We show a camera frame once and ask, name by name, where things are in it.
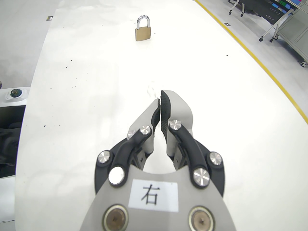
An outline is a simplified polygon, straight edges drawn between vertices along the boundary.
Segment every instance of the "padlock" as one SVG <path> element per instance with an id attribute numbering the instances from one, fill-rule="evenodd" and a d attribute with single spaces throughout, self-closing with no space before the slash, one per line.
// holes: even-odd
<path id="1" fill-rule="evenodd" d="M 141 19 L 147 19 L 148 26 L 139 27 Z M 151 38 L 150 19 L 148 16 L 142 15 L 137 19 L 137 28 L 135 31 L 136 31 L 136 41 L 141 41 Z"/>

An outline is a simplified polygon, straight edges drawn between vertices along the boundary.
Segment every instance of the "floor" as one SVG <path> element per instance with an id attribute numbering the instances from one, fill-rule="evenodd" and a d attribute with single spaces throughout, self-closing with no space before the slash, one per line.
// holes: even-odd
<path id="1" fill-rule="evenodd" d="M 0 80 L 3 88 L 30 86 L 40 51 L 49 28 L 47 16 L 54 14 L 61 0 L 0 0 Z M 228 15 L 232 3 L 228 0 L 198 0 L 221 22 L 229 23 L 230 30 L 256 55 L 256 57 L 278 79 L 299 107 L 308 116 L 308 69 L 297 61 L 300 56 L 283 40 L 269 42 L 267 35 L 263 42 L 259 37 L 270 24 L 255 15 L 240 17 L 240 8 Z M 210 27 L 202 22 L 192 22 L 192 30 Z M 196 43 L 196 50 L 206 46 Z M 224 65 L 224 61 L 213 61 Z"/>

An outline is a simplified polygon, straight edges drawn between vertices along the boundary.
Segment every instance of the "yellow floor line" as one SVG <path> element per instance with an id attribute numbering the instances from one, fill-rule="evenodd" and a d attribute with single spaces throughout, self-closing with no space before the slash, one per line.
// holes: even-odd
<path id="1" fill-rule="evenodd" d="M 244 45 L 243 42 L 240 41 L 240 39 L 235 36 L 233 32 L 231 32 L 227 26 L 225 26 L 224 23 L 222 23 L 214 14 L 209 11 L 207 8 L 203 6 L 201 2 L 198 0 L 194 0 L 196 3 L 198 3 L 202 9 L 204 9 L 222 28 L 224 28 L 241 46 L 246 50 L 246 52 L 260 65 L 260 67 L 269 75 L 269 77 L 275 82 L 275 84 L 282 90 L 282 92 L 287 96 L 287 98 L 291 101 L 291 103 L 294 105 L 296 110 L 299 112 L 299 114 L 303 117 L 305 122 L 308 124 L 308 118 L 305 115 L 305 113 L 302 111 L 302 109 L 299 107 L 299 105 L 295 102 L 295 100 L 291 97 L 291 95 L 287 92 L 287 90 L 282 86 L 282 84 L 274 77 L 274 75 L 268 70 L 268 68 L 265 67 L 263 63 L 251 52 L 248 47 Z"/>

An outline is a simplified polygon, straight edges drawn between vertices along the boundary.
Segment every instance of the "white label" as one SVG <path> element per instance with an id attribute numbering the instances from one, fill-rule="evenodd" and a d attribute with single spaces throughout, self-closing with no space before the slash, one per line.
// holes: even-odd
<path id="1" fill-rule="evenodd" d="M 133 179 L 128 206 L 150 211 L 179 212 L 177 183 Z"/>

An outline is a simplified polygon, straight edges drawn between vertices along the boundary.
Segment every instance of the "padlock shackle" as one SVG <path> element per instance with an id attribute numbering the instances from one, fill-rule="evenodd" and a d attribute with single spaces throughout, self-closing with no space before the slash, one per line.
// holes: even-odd
<path id="1" fill-rule="evenodd" d="M 149 19 L 149 17 L 148 17 L 147 15 L 142 15 L 142 16 L 140 16 L 140 17 L 137 19 L 137 30 L 140 29 L 139 25 L 140 25 L 140 20 L 141 20 L 141 19 L 147 19 L 147 21 L 148 21 L 148 28 L 150 28 L 150 19 Z"/>

